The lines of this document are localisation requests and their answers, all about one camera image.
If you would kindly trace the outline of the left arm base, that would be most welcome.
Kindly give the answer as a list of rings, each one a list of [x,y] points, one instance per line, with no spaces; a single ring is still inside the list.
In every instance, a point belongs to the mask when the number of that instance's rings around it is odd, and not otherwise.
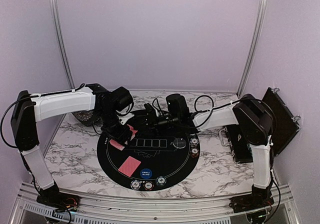
[[[36,190],[38,192],[36,201],[55,208],[56,212],[69,212],[78,209],[80,197],[75,194],[61,192],[56,183],[47,189],[39,187]]]

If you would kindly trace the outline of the black dealer button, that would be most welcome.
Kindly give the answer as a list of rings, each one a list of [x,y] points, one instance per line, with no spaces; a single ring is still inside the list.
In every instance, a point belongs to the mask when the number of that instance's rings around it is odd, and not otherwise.
[[[176,138],[172,144],[176,149],[184,149],[187,146],[187,142],[183,138]]]

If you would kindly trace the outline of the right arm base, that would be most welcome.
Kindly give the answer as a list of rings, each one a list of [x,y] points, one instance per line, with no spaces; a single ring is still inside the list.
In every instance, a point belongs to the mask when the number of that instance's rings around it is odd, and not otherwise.
[[[261,194],[244,194],[230,199],[229,207],[234,213],[253,211],[265,207],[271,207],[275,203],[272,194],[264,198]]]

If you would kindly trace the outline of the blue small blind button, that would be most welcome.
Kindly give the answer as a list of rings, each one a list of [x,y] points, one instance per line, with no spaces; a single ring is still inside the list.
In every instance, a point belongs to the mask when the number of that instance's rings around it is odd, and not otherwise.
[[[153,172],[148,168],[144,168],[140,171],[140,177],[144,180],[150,179],[152,175],[153,175]]]

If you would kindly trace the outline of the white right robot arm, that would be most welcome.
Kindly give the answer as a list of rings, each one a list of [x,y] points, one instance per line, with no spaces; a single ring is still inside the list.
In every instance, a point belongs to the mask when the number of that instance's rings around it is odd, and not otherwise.
[[[185,132],[199,133],[208,129],[237,125],[240,135],[249,145],[253,160],[255,190],[247,203],[258,208],[267,200],[266,189],[272,186],[271,145],[276,117],[271,108],[251,94],[241,99],[206,110],[190,112],[185,97],[174,93],[166,98],[168,111],[164,114],[147,103],[139,114],[141,125],[149,130],[176,127]]]

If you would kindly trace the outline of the red playing card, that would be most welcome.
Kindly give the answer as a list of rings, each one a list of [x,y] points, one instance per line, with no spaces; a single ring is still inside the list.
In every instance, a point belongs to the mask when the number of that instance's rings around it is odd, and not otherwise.
[[[132,174],[136,171],[136,169],[140,166],[140,164],[141,161],[135,159],[132,156],[129,156],[118,168],[118,171],[127,177],[131,177]]]
[[[135,138],[135,136],[136,136],[136,133],[138,132],[137,130],[135,130],[134,129],[134,127],[133,126],[131,126],[131,125],[127,125],[128,127],[129,127],[129,130],[132,132],[132,134],[131,134],[131,138],[130,138],[130,140],[132,141],[134,138]]]

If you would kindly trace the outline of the red playing card deck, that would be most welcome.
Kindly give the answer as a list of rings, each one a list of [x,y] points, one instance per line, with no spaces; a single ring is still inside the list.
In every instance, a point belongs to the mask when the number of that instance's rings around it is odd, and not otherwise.
[[[109,143],[110,143],[111,146],[115,147],[116,149],[118,149],[120,151],[122,151],[125,148],[122,144],[118,143],[117,141],[115,141],[113,139],[111,139],[109,141]]]

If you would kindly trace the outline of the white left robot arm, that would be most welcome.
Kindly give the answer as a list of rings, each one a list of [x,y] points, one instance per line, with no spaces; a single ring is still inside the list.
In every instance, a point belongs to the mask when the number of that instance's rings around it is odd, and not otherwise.
[[[60,206],[64,199],[39,147],[37,123],[67,113],[93,111],[102,120],[103,134],[124,145],[133,139],[134,132],[121,120],[120,112],[133,104],[133,97],[126,88],[108,91],[98,83],[58,92],[19,93],[10,121],[15,145],[37,182],[40,194],[51,206]]]

